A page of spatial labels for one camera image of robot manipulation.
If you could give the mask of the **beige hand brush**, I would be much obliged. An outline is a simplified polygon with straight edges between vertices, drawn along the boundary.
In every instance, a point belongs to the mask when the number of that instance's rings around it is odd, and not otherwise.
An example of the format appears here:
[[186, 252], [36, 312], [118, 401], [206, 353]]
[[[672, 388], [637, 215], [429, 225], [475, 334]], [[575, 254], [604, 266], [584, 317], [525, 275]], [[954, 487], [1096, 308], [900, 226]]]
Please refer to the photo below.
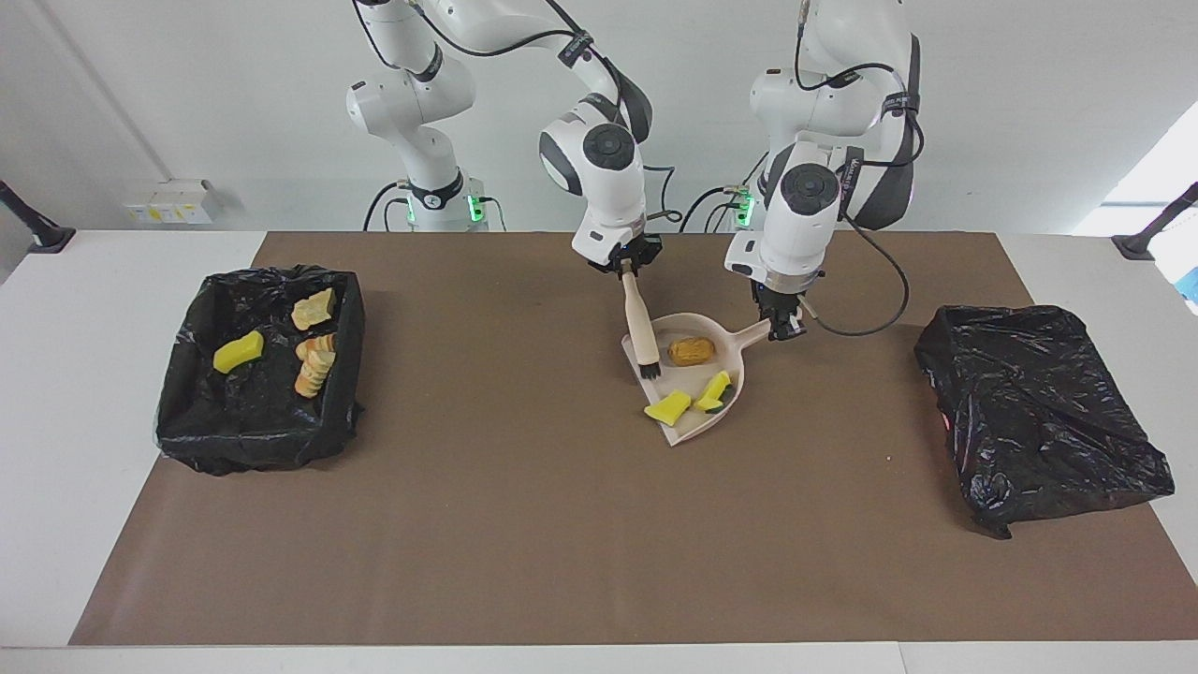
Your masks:
[[657, 379], [662, 375], [657, 336], [653, 324], [651, 324], [648, 308], [640, 293], [636, 273], [633, 271], [633, 261], [629, 259], [621, 261], [621, 284], [625, 295], [624, 310], [628, 334], [630, 344], [633, 344], [640, 378]]

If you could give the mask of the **notched yellow sponge piece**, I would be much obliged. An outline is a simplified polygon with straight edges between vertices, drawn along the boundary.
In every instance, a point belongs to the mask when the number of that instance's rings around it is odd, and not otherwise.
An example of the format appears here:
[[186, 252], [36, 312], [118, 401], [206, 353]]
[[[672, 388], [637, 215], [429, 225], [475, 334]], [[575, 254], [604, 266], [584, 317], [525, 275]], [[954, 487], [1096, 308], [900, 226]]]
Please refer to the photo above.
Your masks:
[[694, 400], [692, 409], [698, 409], [704, 415], [716, 415], [736, 400], [736, 383], [730, 372], [719, 371], [710, 377], [703, 391]]

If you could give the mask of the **beige plastic dustpan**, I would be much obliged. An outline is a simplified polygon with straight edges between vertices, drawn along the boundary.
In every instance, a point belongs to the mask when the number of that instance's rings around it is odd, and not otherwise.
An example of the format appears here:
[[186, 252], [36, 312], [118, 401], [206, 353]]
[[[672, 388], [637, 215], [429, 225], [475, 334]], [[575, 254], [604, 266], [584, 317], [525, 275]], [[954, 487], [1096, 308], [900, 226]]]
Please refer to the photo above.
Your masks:
[[[708, 318], [704, 315], [698, 315], [698, 312], [673, 312], [673, 315], [665, 315], [662, 318], [652, 320], [651, 324], [653, 324], [657, 336], [660, 368], [662, 368], [662, 375], [657, 379], [640, 378], [629, 334], [624, 334], [621, 338], [621, 348], [624, 350], [627, 359], [629, 359], [630, 366], [633, 366], [634, 379], [642, 388], [647, 405], [662, 400], [672, 389], [688, 391], [694, 401], [703, 391], [710, 377], [724, 370], [730, 372], [733, 383], [736, 383], [736, 400], [728, 403], [722, 413], [704, 415], [701, 411], [690, 408], [680, 417], [680, 420], [673, 429], [658, 423], [670, 447], [676, 447], [683, 443], [683, 441], [690, 441], [701, 435], [701, 432], [710, 430], [710, 427], [722, 421], [724, 417], [730, 413], [732, 405], [736, 403], [744, 388], [745, 370], [743, 351], [754, 344], [766, 340], [769, 332], [769, 321], [760, 320], [757, 323], [749, 324], [743, 330], [732, 332], [725, 329], [724, 324], [718, 323], [718, 321]], [[694, 368], [673, 366], [666, 354], [666, 350], [671, 341], [685, 336], [710, 338], [710, 341], [716, 344], [716, 359]]]

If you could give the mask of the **wedge yellow sponge piece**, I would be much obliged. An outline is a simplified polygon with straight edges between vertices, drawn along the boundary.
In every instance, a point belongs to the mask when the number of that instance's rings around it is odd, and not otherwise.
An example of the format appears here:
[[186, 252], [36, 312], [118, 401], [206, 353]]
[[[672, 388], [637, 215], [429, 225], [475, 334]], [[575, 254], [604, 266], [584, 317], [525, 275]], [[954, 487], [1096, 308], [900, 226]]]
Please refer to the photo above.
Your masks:
[[660, 425], [673, 429], [680, 417], [690, 408], [692, 408], [692, 397], [689, 396], [689, 393], [672, 389], [662, 400], [647, 405], [643, 414]]

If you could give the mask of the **large tan stone chunk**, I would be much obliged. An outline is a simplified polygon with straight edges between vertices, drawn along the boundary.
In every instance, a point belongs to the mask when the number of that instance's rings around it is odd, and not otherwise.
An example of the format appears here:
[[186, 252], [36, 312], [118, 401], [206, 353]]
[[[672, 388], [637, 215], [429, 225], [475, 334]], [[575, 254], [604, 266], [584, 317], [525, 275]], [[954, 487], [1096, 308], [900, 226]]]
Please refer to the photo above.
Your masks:
[[334, 287], [317, 290], [308, 298], [296, 300], [290, 318], [296, 330], [308, 330], [334, 318], [337, 295]]

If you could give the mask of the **rounded yellow sponge piece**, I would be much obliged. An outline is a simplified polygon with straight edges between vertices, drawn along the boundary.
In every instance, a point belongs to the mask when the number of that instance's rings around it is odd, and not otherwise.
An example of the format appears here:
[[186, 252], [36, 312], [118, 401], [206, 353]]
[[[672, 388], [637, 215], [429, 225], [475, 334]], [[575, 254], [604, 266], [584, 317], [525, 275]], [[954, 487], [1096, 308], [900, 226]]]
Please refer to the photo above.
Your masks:
[[265, 338], [260, 330], [252, 330], [242, 338], [214, 350], [212, 368], [218, 374], [231, 374], [235, 368], [256, 362], [264, 356]]

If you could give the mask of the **bin wrapped in black bag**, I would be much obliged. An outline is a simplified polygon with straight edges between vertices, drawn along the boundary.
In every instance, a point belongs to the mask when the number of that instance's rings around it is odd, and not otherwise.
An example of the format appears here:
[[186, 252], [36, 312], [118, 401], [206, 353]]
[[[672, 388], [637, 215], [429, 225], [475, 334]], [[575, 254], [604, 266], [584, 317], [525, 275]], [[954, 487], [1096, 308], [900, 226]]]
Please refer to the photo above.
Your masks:
[[964, 504], [991, 536], [1176, 491], [1087, 324], [1065, 308], [945, 304], [914, 354]]

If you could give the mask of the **open bin with black bag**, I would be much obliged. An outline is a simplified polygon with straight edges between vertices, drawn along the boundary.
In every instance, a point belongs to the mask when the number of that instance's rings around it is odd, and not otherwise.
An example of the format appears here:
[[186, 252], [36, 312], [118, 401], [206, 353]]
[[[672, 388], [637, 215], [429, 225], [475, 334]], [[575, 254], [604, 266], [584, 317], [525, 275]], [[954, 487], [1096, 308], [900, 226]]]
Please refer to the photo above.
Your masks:
[[[296, 330], [294, 303], [334, 287], [334, 318]], [[264, 356], [231, 374], [212, 368], [214, 350], [252, 330]], [[295, 346], [335, 333], [335, 360], [311, 400], [294, 383]], [[177, 330], [155, 409], [155, 443], [169, 459], [208, 475], [297, 469], [339, 455], [362, 413], [357, 384], [365, 310], [358, 277], [300, 265], [211, 274], [198, 287]]]

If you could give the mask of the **brown paper table mat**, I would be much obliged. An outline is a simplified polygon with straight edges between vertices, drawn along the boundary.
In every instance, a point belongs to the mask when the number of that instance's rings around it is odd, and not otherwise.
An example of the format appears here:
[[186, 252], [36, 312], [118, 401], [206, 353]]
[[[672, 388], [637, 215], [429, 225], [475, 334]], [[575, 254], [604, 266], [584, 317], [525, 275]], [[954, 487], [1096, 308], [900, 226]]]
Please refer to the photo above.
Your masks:
[[1146, 505], [975, 528], [914, 345], [1030, 295], [996, 236], [878, 239], [901, 324], [754, 346], [736, 408], [668, 447], [568, 236], [270, 233], [254, 265], [359, 278], [357, 435], [302, 470], [159, 461], [71, 643], [1198, 638]]

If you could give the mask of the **white wall socket box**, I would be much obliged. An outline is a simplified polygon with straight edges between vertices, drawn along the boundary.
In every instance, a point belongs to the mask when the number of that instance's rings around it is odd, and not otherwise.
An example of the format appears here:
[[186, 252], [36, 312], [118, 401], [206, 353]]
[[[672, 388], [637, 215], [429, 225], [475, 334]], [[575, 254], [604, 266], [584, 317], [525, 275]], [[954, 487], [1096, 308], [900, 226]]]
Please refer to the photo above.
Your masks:
[[134, 192], [123, 204], [125, 217], [137, 225], [213, 225], [220, 213], [205, 180], [171, 180]]

